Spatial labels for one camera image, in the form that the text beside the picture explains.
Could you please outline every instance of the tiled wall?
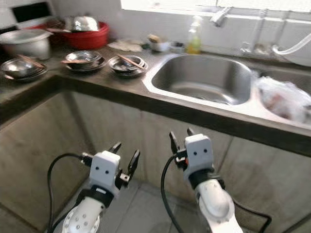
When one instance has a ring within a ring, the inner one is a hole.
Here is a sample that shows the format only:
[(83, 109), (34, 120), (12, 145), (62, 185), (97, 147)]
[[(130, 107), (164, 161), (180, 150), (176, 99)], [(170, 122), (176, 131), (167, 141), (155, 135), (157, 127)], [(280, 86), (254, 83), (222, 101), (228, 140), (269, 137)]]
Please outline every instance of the tiled wall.
[[(98, 20), (108, 22), (112, 35), (117, 38), (131, 37), (146, 41), (149, 33), (156, 33), (170, 40), (186, 42), (192, 21), (191, 15), (123, 10), (120, 0), (92, 0), (88, 4), (85, 0), (52, 0), (52, 2), (56, 13), (60, 16), (90, 13)], [(311, 22), (307, 22), (311, 20), (311, 15), (304, 16), (306, 21), (303, 23), (292, 20), (287, 24), (280, 40), (282, 47), (289, 48), (311, 33)], [(222, 28), (216, 28), (209, 23), (209, 17), (204, 17), (202, 43), (205, 50), (239, 55), (242, 43), (250, 42), (256, 21), (254, 18), (231, 17)], [(259, 42), (272, 43), (279, 24), (279, 20), (267, 20)], [(299, 56), (308, 57), (311, 54), (311, 45), (303, 50)]]
[[(29, 4), (44, 2), (44, 0), (0, 0), (0, 29), (17, 26), (18, 28), (30, 27), (44, 21), (44, 18), (37, 20), (30, 20), (23, 23), (18, 23), (16, 17), (13, 14), (12, 8), (18, 6), (26, 6)], [(52, 5), (50, 1), (46, 1), (53, 13)]]

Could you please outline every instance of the countertop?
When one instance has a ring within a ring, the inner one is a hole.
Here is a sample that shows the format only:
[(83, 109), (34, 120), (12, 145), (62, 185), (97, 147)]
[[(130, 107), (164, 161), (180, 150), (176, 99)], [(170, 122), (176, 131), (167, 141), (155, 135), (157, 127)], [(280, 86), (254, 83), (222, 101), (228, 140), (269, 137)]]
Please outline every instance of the countertop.
[[(92, 73), (74, 73), (60, 64), (60, 61), (72, 51), (75, 49), (68, 47), (53, 49), (52, 58), (43, 62), (49, 71), (36, 82), (15, 83), (4, 78), (0, 79), (1, 127), (5, 127), (14, 117), (56, 93), (75, 91), (311, 157), (309, 125), (296, 126), (290, 121), (276, 123), (273, 120), (155, 94), (142, 82), (145, 76), (124, 80), (116, 76), (108, 65)], [(99, 49), (98, 52), (107, 60), (114, 56), (106, 47)], [(148, 70), (166, 54), (152, 53), (149, 50), (130, 53), (142, 57), (149, 65)], [(248, 61), (250, 59), (241, 60), (246, 65)], [(280, 65), (301, 69), (295, 65)]]

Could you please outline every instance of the floor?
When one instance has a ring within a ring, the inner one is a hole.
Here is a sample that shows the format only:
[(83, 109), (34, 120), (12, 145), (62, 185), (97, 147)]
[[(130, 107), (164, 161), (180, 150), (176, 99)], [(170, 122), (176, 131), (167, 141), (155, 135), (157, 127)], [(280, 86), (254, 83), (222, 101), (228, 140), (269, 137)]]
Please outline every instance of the floor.
[[(195, 204), (168, 195), (178, 223), (185, 233), (207, 233), (207, 225)], [(73, 205), (75, 197), (63, 213)], [(62, 224), (55, 233), (61, 233)], [(101, 219), (97, 233), (178, 233), (161, 198), (160, 189), (132, 180), (114, 199)]]

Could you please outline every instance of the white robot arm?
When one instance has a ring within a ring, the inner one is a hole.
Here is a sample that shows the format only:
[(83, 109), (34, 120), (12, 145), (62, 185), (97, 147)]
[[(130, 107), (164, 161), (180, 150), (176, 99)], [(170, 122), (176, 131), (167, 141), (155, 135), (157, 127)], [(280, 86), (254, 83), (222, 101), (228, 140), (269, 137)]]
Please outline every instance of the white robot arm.
[(224, 190), (223, 180), (214, 173), (213, 151), (210, 139), (203, 134), (194, 135), (188, 129), (185, 149), (177, 146), (170, 133), (175, 162), (184, 170), (184, 180), (189, 181), (196, 193), (197, 202), (213, 233), (243, 233), (234, 215), (234, 203)]
[(122, 186), (127, 186), (138, 165), (139, 150), (135, 151), (127, 174), (119, 169), (120, 156), (116, 155), (121, 143), (115, 144), (109, 150), (94, 156), (84, 154), (85, 163), (90, 166), (91, 189), (80, 192), (75, 208), (66, 216), (62, 233), (96, 233), (100, 214), (109, 207), (113, 198), (117, 198)]

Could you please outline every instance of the stack of bowls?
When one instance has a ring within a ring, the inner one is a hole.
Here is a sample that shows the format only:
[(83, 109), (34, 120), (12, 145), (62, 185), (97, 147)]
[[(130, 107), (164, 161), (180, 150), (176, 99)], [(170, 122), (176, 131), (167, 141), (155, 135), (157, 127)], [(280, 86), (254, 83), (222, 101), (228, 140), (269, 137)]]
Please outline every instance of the stack of bowls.
[(96, 51), (82, 50), (72, 52), (68, 54), (65, 59), (68, 62), (72, 62), (67, 63), (68, 69), (79, 72), (97, 70), (106, 65), (105, 58)]
[[(145, 70), (148, 68), (147, 63), (138, 56), (124, 55), (124, 57), (132, 60), (141, 67), (144, 67)], [(145, 71), (130, 64), (129, 62), (121, 59), (118, 56), (115, 56), (109, 60), (109, 66), (116, 74), (118, 74), (122, 78), (134, 78), (141, 75)]]
[(46, 66), (38, 67), (34, 63), (21, 58), (14, 58), (1, 65), (5, 78), (18, 82), (31, 82), (47, 71)]

